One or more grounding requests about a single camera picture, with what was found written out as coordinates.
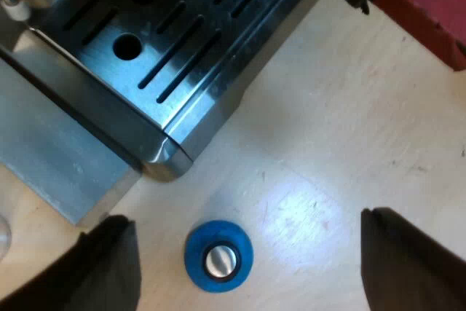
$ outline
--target round hole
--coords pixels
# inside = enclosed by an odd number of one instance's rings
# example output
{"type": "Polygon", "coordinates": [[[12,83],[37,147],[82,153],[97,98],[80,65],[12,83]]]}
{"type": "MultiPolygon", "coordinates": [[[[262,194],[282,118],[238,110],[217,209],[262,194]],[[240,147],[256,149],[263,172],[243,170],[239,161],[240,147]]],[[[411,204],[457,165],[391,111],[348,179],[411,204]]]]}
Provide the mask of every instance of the round hole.
{"type": "Polygon", "coordinates": [[[121,60],[133,60],[139,56],[143,46],[133,34],[122,34],[114,42],[114,54],[121,60]]]}

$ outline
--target metal bolt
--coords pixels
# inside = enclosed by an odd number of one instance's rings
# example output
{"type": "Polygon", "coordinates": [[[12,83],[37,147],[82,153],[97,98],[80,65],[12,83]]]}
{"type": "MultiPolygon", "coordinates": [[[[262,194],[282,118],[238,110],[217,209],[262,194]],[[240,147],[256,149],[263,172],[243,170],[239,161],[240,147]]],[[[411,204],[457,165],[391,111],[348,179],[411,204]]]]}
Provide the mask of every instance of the metal bolt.
{"type": "Polygon", "coordinates": [[[205,269],[216,278],[230,276],[236,264],[236,253],[226,245],[217,245],[212,248],[205,258],[205,269]]]}

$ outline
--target red object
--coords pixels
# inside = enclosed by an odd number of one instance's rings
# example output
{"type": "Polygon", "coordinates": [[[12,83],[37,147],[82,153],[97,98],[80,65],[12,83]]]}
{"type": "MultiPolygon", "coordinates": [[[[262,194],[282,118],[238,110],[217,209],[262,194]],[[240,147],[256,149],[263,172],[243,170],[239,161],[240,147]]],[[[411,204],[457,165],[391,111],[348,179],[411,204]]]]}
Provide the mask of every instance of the red object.
{"type": "Polygon", "coordinates": [[[373,0],[455,71],[466,69],[466,0],[373,0]]]}

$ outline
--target metal machine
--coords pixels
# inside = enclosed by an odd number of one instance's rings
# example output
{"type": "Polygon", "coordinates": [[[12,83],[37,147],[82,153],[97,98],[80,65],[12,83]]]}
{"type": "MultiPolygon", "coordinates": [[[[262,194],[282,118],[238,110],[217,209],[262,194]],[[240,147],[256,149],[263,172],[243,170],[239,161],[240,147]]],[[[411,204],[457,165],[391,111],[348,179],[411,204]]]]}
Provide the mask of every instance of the metal machine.
{"type": "MultiPolygon", "coordinates": [[[[316,1],[2,0],[0,161],[71,222],[101,218],[142,168],[191,167],[316,1]]],[[[466,67],[454,1],[347,1],[466,67]]]]}

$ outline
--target gray metal block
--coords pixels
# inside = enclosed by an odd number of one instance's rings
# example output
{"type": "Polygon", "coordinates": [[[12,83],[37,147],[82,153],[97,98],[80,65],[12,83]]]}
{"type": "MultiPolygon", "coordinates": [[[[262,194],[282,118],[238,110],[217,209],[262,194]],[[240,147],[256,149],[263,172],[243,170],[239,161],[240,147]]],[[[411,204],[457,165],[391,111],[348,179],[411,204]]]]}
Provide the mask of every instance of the gray metal block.
{"type": "Polygon", "coordinates": [[[0,72],[0,162],[72,224],[95,224],[141,174],[3,60],[0,72]]]}

